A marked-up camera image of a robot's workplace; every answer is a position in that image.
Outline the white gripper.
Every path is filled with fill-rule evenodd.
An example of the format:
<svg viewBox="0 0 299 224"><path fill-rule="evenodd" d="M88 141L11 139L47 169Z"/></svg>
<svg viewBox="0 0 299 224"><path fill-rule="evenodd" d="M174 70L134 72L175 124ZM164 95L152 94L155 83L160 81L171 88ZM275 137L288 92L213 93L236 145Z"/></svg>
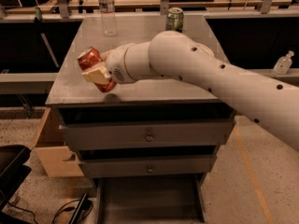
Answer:
<svg viewBox="0 0 299 224"><path fill-rule="evenodd" d="M125 55L133 43L119 46L100 54L103 61L82 72L87 82L106 85L111 78L119 84L135 81L129 75L125 65Z"/></svg>

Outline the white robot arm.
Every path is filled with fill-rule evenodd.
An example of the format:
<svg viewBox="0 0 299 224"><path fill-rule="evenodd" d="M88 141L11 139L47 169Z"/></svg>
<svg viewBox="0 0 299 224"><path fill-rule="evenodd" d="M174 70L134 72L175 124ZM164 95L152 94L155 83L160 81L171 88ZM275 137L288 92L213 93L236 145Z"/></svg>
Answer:
<svg viewBox="0 0 299 224"><path fill-rule="evenodd" d="M184 34L164 31L120 46L82 75L101 85L162 77L193 84L299 150L299 88L221 61Z"/></svg>

